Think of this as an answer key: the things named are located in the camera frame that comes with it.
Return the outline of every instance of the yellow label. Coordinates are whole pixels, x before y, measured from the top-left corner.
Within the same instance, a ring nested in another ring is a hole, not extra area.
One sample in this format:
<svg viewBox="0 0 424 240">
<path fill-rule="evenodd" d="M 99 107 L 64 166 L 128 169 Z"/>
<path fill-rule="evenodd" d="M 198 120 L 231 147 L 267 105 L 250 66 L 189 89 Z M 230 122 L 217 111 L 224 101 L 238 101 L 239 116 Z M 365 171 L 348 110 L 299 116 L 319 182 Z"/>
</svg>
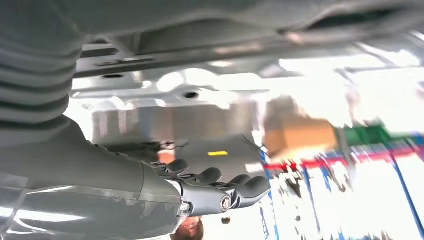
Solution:
<svg viewBox="0 0 424 240">
<path fill-rule="evenodd" d="M 228 152 L 226 151 L 211 151 L 207 153 L 209 156 L 211 157 L 215 157 L 215 156 L 227 156 Z"/>
</svg>

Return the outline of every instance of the cardboard box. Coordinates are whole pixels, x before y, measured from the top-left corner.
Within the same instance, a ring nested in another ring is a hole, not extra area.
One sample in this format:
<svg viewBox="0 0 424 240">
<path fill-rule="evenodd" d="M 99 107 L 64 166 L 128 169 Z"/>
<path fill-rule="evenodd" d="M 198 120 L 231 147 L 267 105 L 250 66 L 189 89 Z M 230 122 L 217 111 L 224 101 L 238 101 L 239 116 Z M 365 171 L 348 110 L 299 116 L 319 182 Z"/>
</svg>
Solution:
<svg viewBox="0 0 424 240">
<path fill-rule="evenodd" d="M 337 147 L 333 126 L 327 120 L 289 116 L 279 122 L 265 130 L 263 141 L 273 162 L 310 158 Z"/>
</svg>

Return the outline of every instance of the robotic hand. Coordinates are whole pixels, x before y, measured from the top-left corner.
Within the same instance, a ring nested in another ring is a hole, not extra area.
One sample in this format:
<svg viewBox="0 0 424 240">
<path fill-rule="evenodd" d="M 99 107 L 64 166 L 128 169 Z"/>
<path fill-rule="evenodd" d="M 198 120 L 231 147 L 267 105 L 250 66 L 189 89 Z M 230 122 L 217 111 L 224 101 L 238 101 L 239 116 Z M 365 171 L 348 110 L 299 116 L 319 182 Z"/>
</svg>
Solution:
<svg viewBox="0 0 424 240">
<path fill-rule="evenodd" d="M 271 189 L 268 181 L 261 176 L 251 179 L 248 175 L 239 175 L 228 183 L 219 182 L 222 174 L 214 167 L 200 174 L 182 174 L 188 169 L 187 163 L 182 159 L 169 165 L 152 165 L 160 169 L 159 174 L 181 193 L 183 202 L 180 209 L 190 217 L 250 207 Z"/>
</svg>

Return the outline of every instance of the metal panel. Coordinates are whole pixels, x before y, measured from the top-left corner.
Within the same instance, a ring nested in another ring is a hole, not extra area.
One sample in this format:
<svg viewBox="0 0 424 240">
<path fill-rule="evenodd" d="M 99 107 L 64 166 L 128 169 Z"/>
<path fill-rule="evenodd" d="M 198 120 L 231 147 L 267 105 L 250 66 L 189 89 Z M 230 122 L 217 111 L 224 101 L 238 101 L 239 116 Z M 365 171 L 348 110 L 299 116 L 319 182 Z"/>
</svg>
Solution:
<svg viewBox="0 0 424 240">
<path fill-rule="evenodd" d="M 130 90 L 139 89 L 141 87 L 142 83 L 138 81 L 134 73 L 93 76 L 74 79 L 72 81 L 70 95 L 77 97 L 79 94 L 87 92 Z"/>
<path fill-rule="evenodd" d="M 201 105 L 97 111 L 92 114 L 92 136 L 86 137 L 105 146 L 224 137 L 250 134 L 255 118 L 254 102 L 232 104 L 229 109 Z"/>
<path fill-rule="evenodd" d="M 207 168 L 218 168 L 222 172 L 222 182 L 228 182 L 241 174 L 265 176 L 259 150 L 252 145 L 253 142 L 251 133 L 200 138 L 189 140 L 184 147 L 176 148 L 175 156 L 188 163 L 187 173 L 199 174 Z M 228 155 L 208 155 L 209 152 L 218 151 L 226 151 Z"/>
</svg>

